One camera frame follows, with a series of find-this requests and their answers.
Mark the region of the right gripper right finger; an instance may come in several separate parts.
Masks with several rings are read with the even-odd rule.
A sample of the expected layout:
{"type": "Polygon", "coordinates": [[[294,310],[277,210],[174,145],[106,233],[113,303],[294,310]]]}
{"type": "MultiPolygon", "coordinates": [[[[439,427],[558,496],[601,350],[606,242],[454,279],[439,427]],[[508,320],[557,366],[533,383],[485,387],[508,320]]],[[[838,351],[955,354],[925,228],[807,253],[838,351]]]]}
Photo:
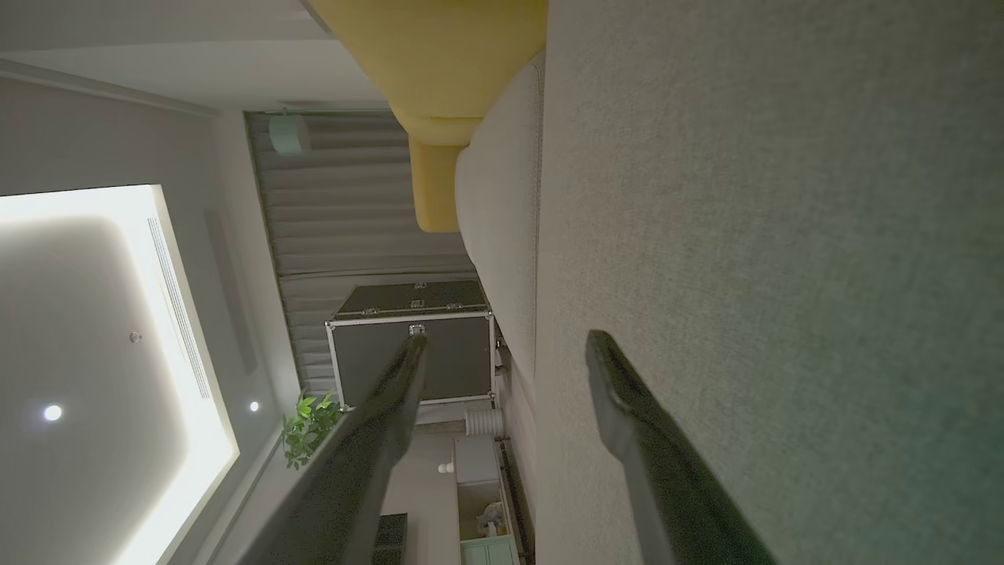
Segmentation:
{"type": "Polygon", "coordinates": [[[604,330],[585,345],[589,390],[606,449],[623,466],[646,564],[772,564],[774,557],[604,330]]]}

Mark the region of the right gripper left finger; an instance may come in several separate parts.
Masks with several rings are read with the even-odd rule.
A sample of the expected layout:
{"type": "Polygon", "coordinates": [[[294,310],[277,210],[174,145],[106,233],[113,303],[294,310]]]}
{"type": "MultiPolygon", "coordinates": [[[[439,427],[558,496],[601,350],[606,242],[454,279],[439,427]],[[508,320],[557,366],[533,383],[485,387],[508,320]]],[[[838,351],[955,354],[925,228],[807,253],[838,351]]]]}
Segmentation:
{"type": "Polygon", "coordinates": [[[408,336],[342,416],[239,564],[369,564],[392,469],[411,446],[429,337],[408,336]]]}

